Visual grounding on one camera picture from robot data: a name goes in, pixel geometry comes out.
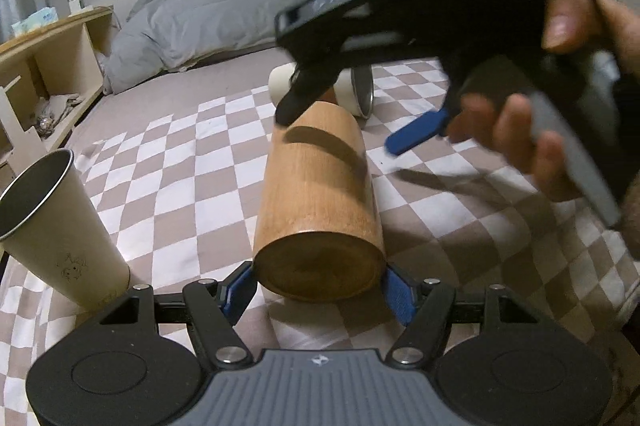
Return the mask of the person's right hand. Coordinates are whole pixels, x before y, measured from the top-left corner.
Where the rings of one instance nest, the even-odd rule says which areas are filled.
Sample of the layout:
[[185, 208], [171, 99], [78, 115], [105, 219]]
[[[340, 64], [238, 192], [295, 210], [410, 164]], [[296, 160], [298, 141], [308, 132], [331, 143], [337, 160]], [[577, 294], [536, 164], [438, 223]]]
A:
[[[548, 0], [541, 46], [555, 54], [574, 53], [603, 36], [616, 50], [620, 68], [639, 75], [639, 16], [613, 0]], [[461, 112], [447, 128], [452, 142], [468, 139], [503, 155], [551, 201], [564, 202], [582, 194], [568, 179], [563, 139], [554, 131], [530, 137], [532, 107], [527, 97], [512, 95], [501, 109], [487, 98], [465, 95]]]

